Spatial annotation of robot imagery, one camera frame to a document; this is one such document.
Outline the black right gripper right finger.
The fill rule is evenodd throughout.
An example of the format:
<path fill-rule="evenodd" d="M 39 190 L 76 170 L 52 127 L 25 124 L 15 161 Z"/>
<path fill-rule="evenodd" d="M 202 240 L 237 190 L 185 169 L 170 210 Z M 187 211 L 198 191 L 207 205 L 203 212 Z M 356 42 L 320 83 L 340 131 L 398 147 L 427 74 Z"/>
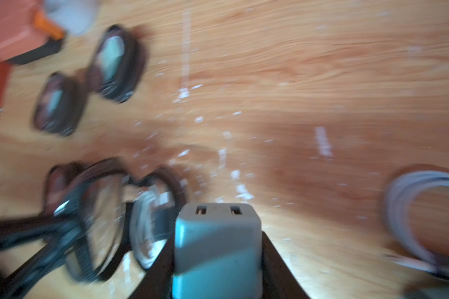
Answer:
<path fill-rule="evenodd" d="M 262 233 L 263 299 L 310 299 L 267 236 Z"/>

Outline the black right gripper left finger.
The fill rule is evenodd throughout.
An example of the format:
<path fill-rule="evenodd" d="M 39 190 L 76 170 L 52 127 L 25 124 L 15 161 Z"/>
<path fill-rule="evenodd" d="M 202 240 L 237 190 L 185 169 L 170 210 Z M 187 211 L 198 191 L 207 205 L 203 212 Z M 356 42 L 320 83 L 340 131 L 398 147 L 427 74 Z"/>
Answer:
<path fill-rule="evenodd" d="M 171 299 L 175 236 L 166 242 L 156 261 L 128 299 Z"/>

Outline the teal charger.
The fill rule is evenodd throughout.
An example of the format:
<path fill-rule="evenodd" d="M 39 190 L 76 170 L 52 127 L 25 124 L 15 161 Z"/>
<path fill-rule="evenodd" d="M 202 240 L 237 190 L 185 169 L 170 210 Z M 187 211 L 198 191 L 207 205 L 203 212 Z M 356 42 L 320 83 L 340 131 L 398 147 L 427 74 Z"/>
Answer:
<path fill-rule="evenodd" d="M 62 89 L 50 90 L 46 92 L 43 102 L 44 109 L 48 116 L 52 115 L 61 101 Z"/>
<path fill-rule="evenodd" d="M 261 219 L 249 204 L 188 203 L 175 228 L 172 297 L 260 299 Z"/>

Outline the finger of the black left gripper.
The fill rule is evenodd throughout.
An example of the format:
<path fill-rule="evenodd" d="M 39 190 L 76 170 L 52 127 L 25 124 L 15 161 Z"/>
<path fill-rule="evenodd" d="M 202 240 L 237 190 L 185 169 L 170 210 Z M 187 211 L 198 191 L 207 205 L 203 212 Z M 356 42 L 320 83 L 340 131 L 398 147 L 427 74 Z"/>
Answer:
<path fill-rule="evenodd" d="M 82 237 L 73 216 L 33 216 L 0 220 L 0 252 L 47 239 L 48 243 L 5 277 L 0 272 L 0 299 L 22 299 L 48 273 L 60 267 L 66 253 Z"/>

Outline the teal wall charger plug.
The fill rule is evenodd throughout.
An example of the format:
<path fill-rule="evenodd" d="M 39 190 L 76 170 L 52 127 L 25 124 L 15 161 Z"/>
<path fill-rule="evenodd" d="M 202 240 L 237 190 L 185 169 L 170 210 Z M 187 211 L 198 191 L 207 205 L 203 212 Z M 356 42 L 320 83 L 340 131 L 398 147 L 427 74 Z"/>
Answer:
<path fill-rule="evenodd" d="M 120 36 L 106 39 L 98 54 L 98 65 L 104 80 L 110 80 L 116 73 L 124 54 L 124 43 Z"/>

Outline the teal charger front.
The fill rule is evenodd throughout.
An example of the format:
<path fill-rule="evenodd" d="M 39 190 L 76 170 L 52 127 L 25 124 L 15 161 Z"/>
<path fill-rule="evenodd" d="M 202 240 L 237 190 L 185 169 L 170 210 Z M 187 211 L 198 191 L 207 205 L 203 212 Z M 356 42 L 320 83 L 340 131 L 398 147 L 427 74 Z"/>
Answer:
<path fill-rule="evenodd" d="M 172 297 L 260 299 L 261 219 L 249 204 L 188 203 L 175 228 Z"/>

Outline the teal charger near right arm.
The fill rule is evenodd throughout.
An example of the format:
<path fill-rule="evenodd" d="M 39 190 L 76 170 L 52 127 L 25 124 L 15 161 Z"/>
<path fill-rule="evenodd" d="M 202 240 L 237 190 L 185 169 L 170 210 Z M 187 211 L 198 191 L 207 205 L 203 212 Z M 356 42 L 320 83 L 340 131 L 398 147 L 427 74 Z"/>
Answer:
<path fill-rule="evenodd" d="M 407 286 L 400 299 L 449 299 L 449 282 L 420 282 Z"/>

